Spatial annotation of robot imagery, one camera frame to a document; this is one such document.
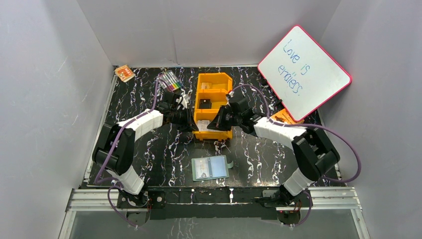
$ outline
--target marker set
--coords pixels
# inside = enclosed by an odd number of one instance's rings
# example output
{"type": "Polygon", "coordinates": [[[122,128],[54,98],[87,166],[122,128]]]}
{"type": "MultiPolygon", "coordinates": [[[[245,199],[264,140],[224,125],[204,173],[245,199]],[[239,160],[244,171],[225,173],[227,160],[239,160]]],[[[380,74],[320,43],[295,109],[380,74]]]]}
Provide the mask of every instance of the marker set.
{"type": "Polygon", "coordinates": [[[182,87],[182,82],[179,80],[179,78],[176,77],[173,71],[160,73],[158,75],[158,79],[166,83],[164,84],[163,82],[160,81],[161,87],[168,92],[173,92],[182,87]]]}

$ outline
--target stacked bin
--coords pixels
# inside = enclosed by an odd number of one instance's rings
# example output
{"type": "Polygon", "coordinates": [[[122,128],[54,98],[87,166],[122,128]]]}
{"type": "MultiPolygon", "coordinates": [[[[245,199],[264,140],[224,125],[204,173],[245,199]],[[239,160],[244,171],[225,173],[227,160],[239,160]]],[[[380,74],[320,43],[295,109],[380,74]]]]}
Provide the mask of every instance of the stacked bin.
{"type": "MultiPolygon", "coordinates": [[[[233,80],[226,73],[204,73],[198,76],[197,95],[195,100],[194,121],[215,118],[220,106],[227,104],[226,94],[233,89],[233,80]],[[200,100],[210,100],[211,109],[199,109],[200,100]]],[[[233,138],[232,131],[194,131],[199,140],[233,138]]]]}

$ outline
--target white wall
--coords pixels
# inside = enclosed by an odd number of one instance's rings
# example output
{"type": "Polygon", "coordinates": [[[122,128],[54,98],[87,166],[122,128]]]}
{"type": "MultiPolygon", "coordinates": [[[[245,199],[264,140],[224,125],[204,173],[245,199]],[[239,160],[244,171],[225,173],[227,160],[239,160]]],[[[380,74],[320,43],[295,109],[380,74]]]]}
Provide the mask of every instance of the white wall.
{"type": "Polygon", "coordinates": [[[320,39],[340,0],[78,0],[114,65],[257,64],[295,24],[320,39]]]}
{"type": "MultiPolygon", "coordinates": [[[[353,76],[321,109],[356,146],[356,186],[372,238],[422,238],[422,1],[343,0],[320,41],[353,76]]],[[[340,170],[356,163],[336,140],[340,170]]]]}
{"type": "Polygon", "coordinates": [[[57,238],[112,66],[76,0],[0,1],[1,238],[57,238]]]}

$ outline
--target black marble tabletop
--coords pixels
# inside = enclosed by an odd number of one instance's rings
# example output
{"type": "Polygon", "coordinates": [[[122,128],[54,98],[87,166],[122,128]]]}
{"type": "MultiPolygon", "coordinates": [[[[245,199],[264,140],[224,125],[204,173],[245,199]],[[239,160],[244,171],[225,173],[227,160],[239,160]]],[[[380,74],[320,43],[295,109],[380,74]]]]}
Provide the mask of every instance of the black marble tabletop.
{"type": "MultiPolygon", "coordinates": [[[[115,124],[140,114],[152,106],[155,77],[164,70],[172,70],[184,85],[190,96],[190,106],[195,105],[195,94],[199,73],[225,72],[233,79],[233,87],[252,84],[258,87],[270,104],[271,114],[280,107],[273,104],[278,100],[271,88],[261,86],[262,78],[256,67],[199,67],[199,68],[133,68],[135,79],[124,83],[116,82],[105,122],[115,124]]],[[[242,88],[249,104],[259,113],[265,113],[263,100],[249,88],[242,88]]],[[[317,112],[306,119],[306,123],[320,124],[317,112]]],[[[192,133],[181,133],[172,125],[164,125],[153,130],[135,143],[133,159],[135,171],[144,177],[148,186],[186,187],[257,187],[278,186],[286,181],[297,169],[292,150],[269,139],[256,138],[245,134],[239,127],[233,128],[233,139],[225,141],[199,141],[192,133]],[[194,182],[192,178],[192,158],[226,155],[234,166],[229,169],[229,178],[194,182]]],[[[94,179],[99,167],[94,164],[88,186],[95,186],[94,179]]],[[[332,169],[328,177],[336,177],[332,169]]],[[[101,186],[110,186],[105,182],[101,186]]],[[[314,186],[341,186],[320,180],[314,186]]]]}

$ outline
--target orange packet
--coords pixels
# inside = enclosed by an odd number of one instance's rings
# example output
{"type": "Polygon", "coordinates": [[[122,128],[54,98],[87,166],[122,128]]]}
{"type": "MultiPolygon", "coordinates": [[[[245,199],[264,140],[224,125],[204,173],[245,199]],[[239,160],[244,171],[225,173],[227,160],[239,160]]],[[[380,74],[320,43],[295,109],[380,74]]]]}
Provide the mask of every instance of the orange packet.
{"type": "Polygon", "coordinates": [[[292,119],[292,117],[289,115],[289,113],[287,112],[286,109],[282,109],[280,111],[278,111],[277,113],[273,114],[271,116],[271,118],[273,120],[277,120],[277,121],[281,121],[283,123],[288,123],[288,124],[297,124],[297,123],[303,123],[304,120],[301,120],[299,122],[296,122],[292,119]]]}
{"type": "Polygon", "coordinates": [[[119,68],[115,69],[114,72],[116,72],[116,75],[119,76],[123,82],[126,82],[135,77],[135,74],[128,65],[120,66],[119,68]]]}

